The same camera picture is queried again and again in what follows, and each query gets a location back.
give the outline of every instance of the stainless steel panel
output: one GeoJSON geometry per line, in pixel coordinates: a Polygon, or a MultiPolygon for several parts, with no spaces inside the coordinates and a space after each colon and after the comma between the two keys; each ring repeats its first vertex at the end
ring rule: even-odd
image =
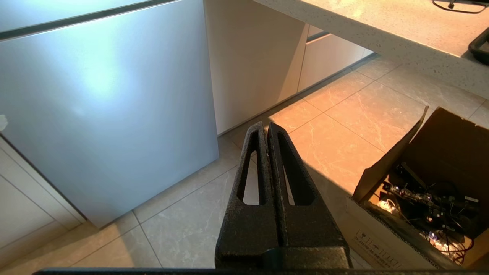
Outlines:
{"type": "Polygon", "coordinates": [[[144,0],[1,0],[0,32],[138,2],[144,0]]]}
{"type": "Polygon", "coordinates": [[[218,157],[201,0],[4,41],[0,64],[2,134],[97,226],[218,157]]]}

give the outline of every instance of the black cable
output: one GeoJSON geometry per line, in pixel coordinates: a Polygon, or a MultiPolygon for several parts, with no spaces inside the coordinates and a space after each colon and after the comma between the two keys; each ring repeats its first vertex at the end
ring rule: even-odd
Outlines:
{"type": "Polygon", "coordinates": [[[440,9],[442,9],[442,10],[454,11],[454,12],[461,12],[461,13],[470,13],[470,14],[478,14],[478,13],[481,13],[481,12],[483,12],[483,11],[484,11],[484,10],[487,8],[487,5],[484,5],[484,4],[479,4],[479,3],[475,3],[475,2],[471,2],[471,4],[473,4],[473,5],[480,6],[480,7],[484,7],[484,8],[483,8],[482,10],[480,10],[480,11],[454,10],[454,9],[453,9],[453,6],[454,6],[454,5],[453,5],[453,3],[452,3],[452,2],[450,2],[450,4],[451,4],[451,5],[449,4],[449,6],[448,6],[448,7],[452,6],[452,8],[445,8],[445,7],[441,6],[441,5],[438,5],[438,4],[435,2],[435,0],[431,0],[431,2],[433,3],[433,5],[435,5],[435,6],[439,7],[439,8],[440,8],[440,9]]]}

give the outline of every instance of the countertop edge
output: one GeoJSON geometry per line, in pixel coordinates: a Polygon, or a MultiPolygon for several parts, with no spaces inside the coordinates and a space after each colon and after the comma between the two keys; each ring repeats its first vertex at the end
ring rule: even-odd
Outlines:
{"type": "Polygon", "coordinates": [[[421,73],[489,98],[489,66],[475,61],[468,51],[463,57],[458,57],[302,0],[253,1],[324,29],[421,73]]]}

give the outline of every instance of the countertop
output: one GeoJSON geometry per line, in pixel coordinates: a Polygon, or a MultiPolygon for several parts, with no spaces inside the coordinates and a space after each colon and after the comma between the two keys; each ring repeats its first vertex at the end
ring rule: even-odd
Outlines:
{"type": "Polygon", "coordinates": [[[437,8],[431,0],[254,1],[489,98],[489,66],[467,50],[489,27],[489,8],[465,14],[437,8]]]}

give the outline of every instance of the drawer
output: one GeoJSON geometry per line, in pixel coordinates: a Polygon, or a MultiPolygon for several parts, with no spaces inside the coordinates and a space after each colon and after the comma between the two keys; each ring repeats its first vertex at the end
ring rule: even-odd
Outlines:
{"type": "Polygon", "coordinates": [[[306,43],[298,92],[362,59],[364,48],[333,34],[306,43]]]}

